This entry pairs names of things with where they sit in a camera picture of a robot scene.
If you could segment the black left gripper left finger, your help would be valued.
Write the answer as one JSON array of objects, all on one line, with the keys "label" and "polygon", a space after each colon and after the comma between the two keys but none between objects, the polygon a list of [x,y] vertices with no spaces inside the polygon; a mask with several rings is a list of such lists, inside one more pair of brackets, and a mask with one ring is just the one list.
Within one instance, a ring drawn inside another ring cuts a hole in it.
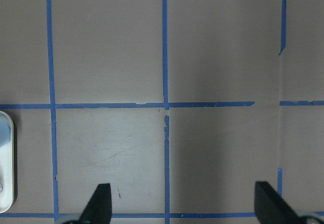
[{"label": "black left gripper left finger", "polygon": [[81,213],[78,222],[109,224],[111,217],[111,186],[109,183],[102,183],[96,187],[85,209]]}]

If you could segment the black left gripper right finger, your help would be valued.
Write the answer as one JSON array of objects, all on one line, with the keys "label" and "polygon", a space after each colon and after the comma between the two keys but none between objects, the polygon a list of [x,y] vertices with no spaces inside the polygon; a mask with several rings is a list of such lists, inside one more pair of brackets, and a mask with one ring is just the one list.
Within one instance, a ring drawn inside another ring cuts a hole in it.
[{"label": "black left gripper right finger", "polygon": [[259,223],[298,223],[298,215],[266,181],[255,182],[254,212]]}]

